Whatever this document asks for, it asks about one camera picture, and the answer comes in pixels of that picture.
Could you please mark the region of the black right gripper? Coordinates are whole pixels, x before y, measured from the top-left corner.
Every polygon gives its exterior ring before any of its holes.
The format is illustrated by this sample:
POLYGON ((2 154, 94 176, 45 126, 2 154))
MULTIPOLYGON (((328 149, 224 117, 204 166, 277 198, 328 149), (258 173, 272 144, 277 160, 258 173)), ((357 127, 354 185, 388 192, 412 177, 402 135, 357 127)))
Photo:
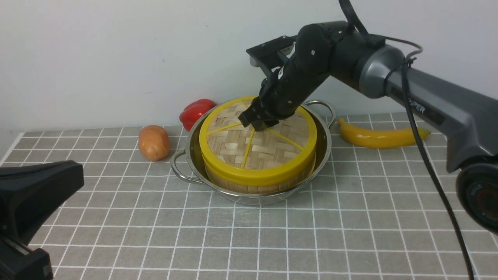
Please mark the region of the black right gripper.
POLYGON ((344 21, 309 24, 297 34, 292 53, 262 82, 260 92, 239 115, 242 126, 270 129, 291 117, 327 78, 352 85, 352 66, 340 51, 352 27, 344 21))

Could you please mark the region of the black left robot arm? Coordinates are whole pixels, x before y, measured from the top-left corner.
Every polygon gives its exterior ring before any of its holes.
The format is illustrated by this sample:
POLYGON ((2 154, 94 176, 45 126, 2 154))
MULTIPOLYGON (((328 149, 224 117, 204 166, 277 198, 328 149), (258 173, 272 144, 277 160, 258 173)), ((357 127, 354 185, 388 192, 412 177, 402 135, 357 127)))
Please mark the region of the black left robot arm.
POLYGON ((59 161, 0 170, 2 280, 51 280, 49 254, 28 247, 44 222, 84 185, 80 163, 59 161))

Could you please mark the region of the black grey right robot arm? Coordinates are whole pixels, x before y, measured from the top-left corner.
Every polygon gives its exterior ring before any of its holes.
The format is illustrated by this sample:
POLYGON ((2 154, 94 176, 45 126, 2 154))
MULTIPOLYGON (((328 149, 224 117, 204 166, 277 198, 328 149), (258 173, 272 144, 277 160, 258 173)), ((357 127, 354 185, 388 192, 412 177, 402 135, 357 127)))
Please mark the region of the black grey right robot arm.
POLYGON ((327 78, 368 98, 390 97, 447 138, 448 173, 460 170, 456 192, 463 209, 484 229, 497 233, 497 101, 408 67, 401 50, 351 24, 309 24, 294 37, 279 37, 247 50, 266 79, 243 126, 270 128, 292 116, 327 78))

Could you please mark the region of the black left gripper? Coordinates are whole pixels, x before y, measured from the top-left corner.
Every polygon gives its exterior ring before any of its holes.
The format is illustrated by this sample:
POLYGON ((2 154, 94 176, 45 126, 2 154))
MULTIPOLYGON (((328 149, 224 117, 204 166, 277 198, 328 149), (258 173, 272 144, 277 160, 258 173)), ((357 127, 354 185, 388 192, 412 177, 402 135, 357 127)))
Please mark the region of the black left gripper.
POLYGON ((45 221, 84 185, 80 163, 0 169, 1 231, 28 245, 45 221))

